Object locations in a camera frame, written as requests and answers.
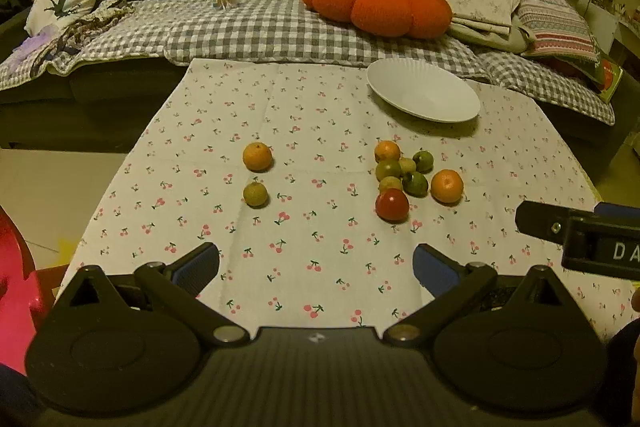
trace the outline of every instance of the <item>orange pumpkin plush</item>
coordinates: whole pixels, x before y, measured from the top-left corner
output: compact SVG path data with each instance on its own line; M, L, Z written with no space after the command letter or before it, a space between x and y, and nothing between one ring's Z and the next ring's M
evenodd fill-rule
M306 7L337 22L351 22L381 37L441 36L453 13L446 0L302 0Z

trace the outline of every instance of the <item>bolt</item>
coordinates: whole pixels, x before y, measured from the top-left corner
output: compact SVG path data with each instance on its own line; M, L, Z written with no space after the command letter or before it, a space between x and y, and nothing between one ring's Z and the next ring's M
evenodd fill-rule
M240 326L220 326L213 331L216 340L226 343L234 343L244 338L244 330Z
M412 324L396 324L386 331L393 340L400 342L413 341L420 336L420 330Z

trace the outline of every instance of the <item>white bowl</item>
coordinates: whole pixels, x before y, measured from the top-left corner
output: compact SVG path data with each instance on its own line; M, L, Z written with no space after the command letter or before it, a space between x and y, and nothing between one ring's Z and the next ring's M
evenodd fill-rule
M382 58L367 68L367 82L383 100L426 120L463 122L480 112L480 100L464 80L423 60Z

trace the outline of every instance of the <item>cherry print tablecloth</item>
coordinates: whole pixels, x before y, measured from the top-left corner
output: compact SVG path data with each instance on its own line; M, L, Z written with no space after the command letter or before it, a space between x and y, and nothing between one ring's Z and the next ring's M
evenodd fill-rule
M115 175L64 283L84 264L130 273L212 241L220 272L198 298L252 333L260 325L382 333L432 299L412 273L412 252L427 242L505 274L548 264L596 331L614 333L633 318L631 284L564 271L559 247L515 230L525 198L594 207L578 164L533 100L469 83L481 114L448 125L382 102L357 68L194 60ZM410 197L407 222L381 221L372 174L379 139L407 155L430 150L434 172L457 169L460 204ZM275 158L258 175L241 160L254 140ZM241 201L253 179L271 195L258 210Z

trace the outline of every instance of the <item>floor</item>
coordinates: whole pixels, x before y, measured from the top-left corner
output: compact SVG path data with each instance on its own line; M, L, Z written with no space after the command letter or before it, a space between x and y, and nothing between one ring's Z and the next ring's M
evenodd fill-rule
M68 263L124 154L0 150L0 205L36 267ZM640 207L640 160L626 142L596 185L606 201Z

